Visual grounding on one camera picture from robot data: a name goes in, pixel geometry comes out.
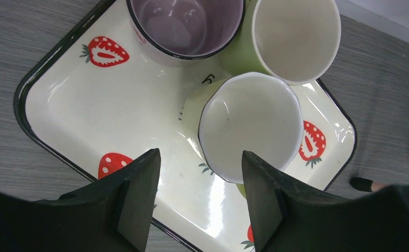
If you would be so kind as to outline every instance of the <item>red strawberry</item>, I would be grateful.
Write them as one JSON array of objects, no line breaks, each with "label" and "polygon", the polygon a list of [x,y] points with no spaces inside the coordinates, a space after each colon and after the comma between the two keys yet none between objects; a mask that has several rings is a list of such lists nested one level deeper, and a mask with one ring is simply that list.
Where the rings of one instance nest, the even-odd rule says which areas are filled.
[{"label": "red strawberry", "polygon": [[315,164],[322,161],[320,156],[327,147],[327,139],[325,135],[314,124],[303,121],[305,130],[303,131],[303,142],[299,149],[299,154],[303,160],[307,161],[306,166],[311,164],[311,168]]},{"label": "red strawberry", "polygon": [[88,46],[82,45],[82,50],[80,57],[87,57],[85,63],[91,61],[98,67],[112,67],[130,59],[124,48],[104,36],[92,39]]},{"label": "red strawberry", "polygon": [[252,227],[249,225],[249,228],[247,229],[247,239],[246,241],[243,241],[241,244],[246,245],[244,249],[250,248],[254,246],[254,236],[252,235]]},{"label": "red strawberry", "polygon": [[107,153],[99,162],[98,179],[101,179],[130,164],[133,159],[119,153]]}]

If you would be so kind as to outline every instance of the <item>wooden table surface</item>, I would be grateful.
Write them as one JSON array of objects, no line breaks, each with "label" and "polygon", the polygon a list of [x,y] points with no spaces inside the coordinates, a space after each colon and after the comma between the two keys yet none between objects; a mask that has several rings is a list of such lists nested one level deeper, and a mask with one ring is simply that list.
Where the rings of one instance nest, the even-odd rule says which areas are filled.
[{"label": "wooden table surface", "polygon": [[[21,78],[98,0],[0,0],[0,191],[37,200],[88,181],[37,146],[20,129],[13,94]],[[409,44],[342,17],[342,40],[321,78],[355,123],[352,162],[329,188],[345,197],[361,192],[350,176],[409,184]],[[188,251],[156,228],[147,251]]]}]

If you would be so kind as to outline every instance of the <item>light green cup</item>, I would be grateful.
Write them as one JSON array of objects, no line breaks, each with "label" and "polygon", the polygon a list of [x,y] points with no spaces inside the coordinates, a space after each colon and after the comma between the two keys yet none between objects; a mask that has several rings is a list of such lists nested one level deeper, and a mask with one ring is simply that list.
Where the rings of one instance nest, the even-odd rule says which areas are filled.
[{"label": "light green cup", "polygon": [[251,0],[240,32],[219,57],[232,75],[256,71],[301,85],[330,67],[340,35],[334,0]]}]

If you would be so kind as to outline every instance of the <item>black shoe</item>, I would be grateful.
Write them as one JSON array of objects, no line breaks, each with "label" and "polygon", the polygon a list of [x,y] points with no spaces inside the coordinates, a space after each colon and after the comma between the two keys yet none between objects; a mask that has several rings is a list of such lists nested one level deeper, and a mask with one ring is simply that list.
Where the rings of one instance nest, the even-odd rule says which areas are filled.
[{"label": "black shoe", "polygon": [[362,177],[353,177],[350,179],[350,185],[359,191],[363,192],[372,192],[371,185],[373,184],[372,180],[367,180]]}]

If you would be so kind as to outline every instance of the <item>cup rim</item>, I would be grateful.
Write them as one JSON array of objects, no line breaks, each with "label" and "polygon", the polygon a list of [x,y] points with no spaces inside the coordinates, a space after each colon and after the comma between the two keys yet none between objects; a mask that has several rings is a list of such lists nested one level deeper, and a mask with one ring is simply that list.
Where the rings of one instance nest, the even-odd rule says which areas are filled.
[{"label": "cup rim", "polygon": [[227,43],[225,43],[223,46],[219,47],[217,50],[215,51],[211,51],[208,54],[205,55],[199,55],[199,56],[187,56],[187,55],[182,55],[182,54],[177,54],[175,52],[172,52],[170,50],[167,50],[166,48],[162,47],[161,45],[159,45],[158,43],[156,43],[150,36],[149,34],[147,34],[145,32],[145,30],[142,28],[141,24],[138,21],[138,18],[135,15],[135,11],[133,10],[132,7],[132,2],[133,0],[127,0],[127,8],[129,9],[129,13],[130,16],[133,20],[133,23],[136,25],[138,31],[141,33],[141,35],[152,45],[154,46],[156,49],[158,49],[159,51],[174,57],[174,58],[178,58],[178,59],[185,59],[185,60],[200,60],[200,59],[205,59],[205,58],[209,58],[211,56],[216,55],[217,53],[221,52],[223,49],[225,49],[236,37],[236,35],[239,33],[239,31],[241,30],[242,24],[243,24],[243,20],[245,17],[245,12],[246,12],[246,1],[245,0],[239,0],[242,1],[242,5],[243,5],[243,10],[242,10],[242,14],[240,16],[240,20],[238,21],[238,26],[237,29],[235,30],[234,34],[232,34],[232,37],[227,41]]},{"label": "cup rim", "polygon": [[288,80],[285,79],[281,76],[278,76],[274,71],[272,71],[268,65],[265,63],[265,61],[263,60],[263,57],[260,54],[260,51],[258,50],[258,45],[257,45],[257,39],[255,38],[255,24],[257,22],[257,12],[258,12],[258,8],[260,7],[260,4],[263,2],[263,0],[258,0],[257,3],[255,4],[255,9],[254,9],[254,14],[253,14],[253,21],[251,23],[252,27],[251,27],[251,39],[252,42],[254,44],[254,49],[255,49],[255,54],[257,55],[257,58],[260,60],[261,65],[268,71],[268,73],[274,77],[277,77],[279,79],[282,79],[283,81],[285,81],[288,85],[302,85],[302,84],[306,84],[309,83],[311,81],[317,80],[318,78],[320,78],[320,76],[322,76],[327,70],[328,68],[330,68],[330,66],[332,65],[337,52],[339,51],[339,46],[340,46],[340,37],[342,35],[342,25],[341,25],[341,19],[340,19],[340,13],[339,13],[339,8],[337,7],[337,4],[335,3],[335,0],[326,0],[329,1],[333,7],[334,7],[334,11],[335,11],[335,16],[336,16],[336,24],[337,24],[337,38],[336,38],[336,42],[335,42],[335,49],[333,51],[333,54],[331,56],[331,59],[329,60],[329,62],[325,65],[325,67],[323,68],[322,71],[320,71],[317,76],[315,76],[314,78],[310,78],[307,80],[302,80],[302,81],[293,81],[293,80]]},{"label": "cup rim", "polygon": [[[281,78],[277,78],[277,77],[274,77],[274,76],[271,76],[271,75],[266,75],[266,74],[264,74],[264,73],[260,73],[260,72],[247,72],[247,73],[244,73],[244,74],[241,74],[241,75],[237,75],[237,76],[233,76],[233,77],[230,77],[230,78],[227,78],[226,80],[223,80],[222,82],[222,84],[218,87],[218,89],[217,90],[215,90],[215,92],[212,94],[212,96],[207,100],[207,102],[204,104],[204,106],[203,106],[203,109],[201,110],[201,116],[200,116],[200,121],[198,122],[198,129],[197,129],[197,137],[198,137],[198,142],[200,143],[200,147],[201,147],[201,150],[202,150],[202,153],[203,153],[203,157],[202,157],[202,159],[203,159],[203,161],[207,164],[207,166],[213,171],[213,172],[215,172],[216,174],[218,174],[218,176],[219,176],[219,173],[217,173],[213,168],[212,168],[212,165],[209,163],[209,161],[208,161],[208,158],[206,158],[206,151],[205,151],[205,149],[206,149],[206,147],[205,147],[205,144],[203,143],[203,141],[202,141],[202,139],[201,139],[201,123],[202,123],[202,121],[204,121],[205,120],[205,118],[206,118],[206,115],[207,115],[207,111],[209,110],[209,105],[215,100],[215,98],[216,98],[216,96],[217,96],[217,94],[218,94],[218,92],[221,90],[221,89],[223,89],[224,88],[224,86],[228,83],[228,81],[236,81],[236,80],[238,80],[238,79],[241,79],[241,78],[243,78],[243,77],[246,77],[246,76],[256,76],[256,77],[264,77],[264,78],[269,78],[269,79],[274,79],[274,80],[278,80],[278,82],[277,82],[277,84],[278,85],[280,85],[280,86],[282,86],[287,92],[289,92],[289,93],[291,93],[291,95],[292,95],[292,100],[293,100],[293,102],[292,102],[292,104],[293,104],[293,107],[294,108],[296,108],[298,111],[299,111],[299,113],[298,113],[298,117],[299,117],[299,121],[301,121],[302,122],[302,124],[300,125],[300,127],[299,127],[299,130],[298,130],[298,136],[300,136],[300,141],[298,142],[298,144],[296,144],[295,146],[294,146],[294,148],[293,148],[293,150],[292,150],[292,153],[293,153],[293,155],[291,155],[287,160],[286,160],[286,162],[284,163],[284,165],[283,165],[283,167],[285,167],[285,169],[289,166],[289,164],[292,162],[292,160],[294,159],[294,157],[297,155],[297,153],[298,153],[298,151],[299,151],[299,149],[300,149],[300,146],[301,146],[301,139],[303,139],[303,116],[302,116],[302,113],[301,113],[301,106],[300,106],[300,101],[299,101],[299,98],[297,97],[297,95],[296,95],[296,93],[291,89],[291,87],[286,83],[286,81],[284,81],[283,79],[281,79]],[[241,181],[229,181],[229,180],[227,180],[226,178],[224,178],[224,177],[221,177],[224,181],[227,181],[227,182],[229,182],[229,183],[235,183],[235,184],[243,184],[243,182]]]}]

